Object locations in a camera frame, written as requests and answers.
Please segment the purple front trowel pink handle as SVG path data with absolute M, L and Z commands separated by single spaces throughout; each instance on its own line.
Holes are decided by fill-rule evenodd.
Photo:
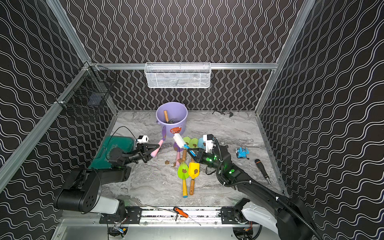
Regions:
M 159 147 L 151 153 L 151 156 L 153 158 L 155 158 L 157 156 L 160 148 L 162 147 L 163 143 L 165 142 L 166 135 L 167 135 L 166 126 L 163 126 L 163 128 L 162 128 L 162 139 L 158 143 Z

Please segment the white blue brush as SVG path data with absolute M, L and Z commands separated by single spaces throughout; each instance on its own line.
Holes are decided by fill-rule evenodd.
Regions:
M 185 147 L 187 147 L 187 149 L 193 148 L 193 145 L 191 143 L 191 139 L 189 137 L 183 138 L 179 133 L 176 133 L 176 134 L 174 134 L 173 139 L 175 140 L 175 143 L 178 146 L 177 152 L 179 152 L 180 154 L 183 152 Z

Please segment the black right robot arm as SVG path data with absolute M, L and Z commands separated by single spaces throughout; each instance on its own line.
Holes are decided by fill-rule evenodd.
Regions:
M 187 148 L 187 152 L 195 162 L 216 169 L 221 185 L 235 188 L 247 196 L 250 204 L 256 204 L 268 213 L 266 220 L 261 216 L 254 218 L 247 216 L 247 210 L 242 206 L 241 212 L 247 222 L 255 222 L 272 230 L 281 240 L 323 238 L 302 201 L 278 194 L 252 179 L 232 161 L 227 146 L 214 146 L 211 153 L 201 148 Z

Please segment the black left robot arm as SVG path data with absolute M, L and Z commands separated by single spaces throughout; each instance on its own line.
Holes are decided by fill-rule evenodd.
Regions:
M 110 151 L 108 169 L 73 170 L 54 200 L 58 210 L 80 213 L 100 213 L 125 215 L 124 204 L 117 199 L 102 196 L 103 185 L 126 181 L 131 173 L 128 164 L 143 161 L 147 163 L 154 157 L 158 144 L 139 143 L 131 152 L 115 147 Z

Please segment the lime front trowel wooden handle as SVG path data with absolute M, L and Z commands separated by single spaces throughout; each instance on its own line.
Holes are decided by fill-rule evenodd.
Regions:
M 165 116 L 166 123 L 169 123 L 169 115 L 167 110 L 164 110 L 164 116 Z

